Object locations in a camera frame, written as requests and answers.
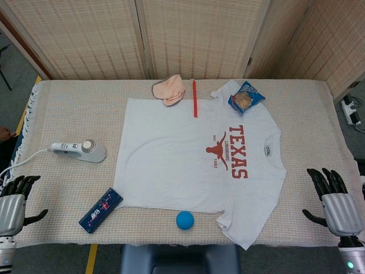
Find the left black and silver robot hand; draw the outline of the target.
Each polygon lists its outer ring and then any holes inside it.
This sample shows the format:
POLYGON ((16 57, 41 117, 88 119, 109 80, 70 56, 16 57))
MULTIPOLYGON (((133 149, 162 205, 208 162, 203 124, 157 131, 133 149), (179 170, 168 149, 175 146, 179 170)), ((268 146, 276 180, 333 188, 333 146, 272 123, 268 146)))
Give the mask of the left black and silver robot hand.
POLYGON ((25 217, 26 203, 33 187, 41 176, 19 176, 9 182, 1 192, 1 237, 15 236, 23 227, 42 220, 48 213, 25 217))

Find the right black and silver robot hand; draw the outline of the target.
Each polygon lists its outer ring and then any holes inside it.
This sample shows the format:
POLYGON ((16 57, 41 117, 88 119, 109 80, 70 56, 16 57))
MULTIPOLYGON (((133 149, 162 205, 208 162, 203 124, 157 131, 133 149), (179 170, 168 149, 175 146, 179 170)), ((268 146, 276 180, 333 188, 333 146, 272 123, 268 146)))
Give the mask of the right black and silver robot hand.
POLYGON ((327 227, 335 236, 360 235, 364 230, 364 224, 342 177, 336 171, 326 168, 323 168, 322 172, 308 168, 307 173, 313 181, 324 217, 315 216, 306 209, 302 210, 303 214, 311 222, 327 227))

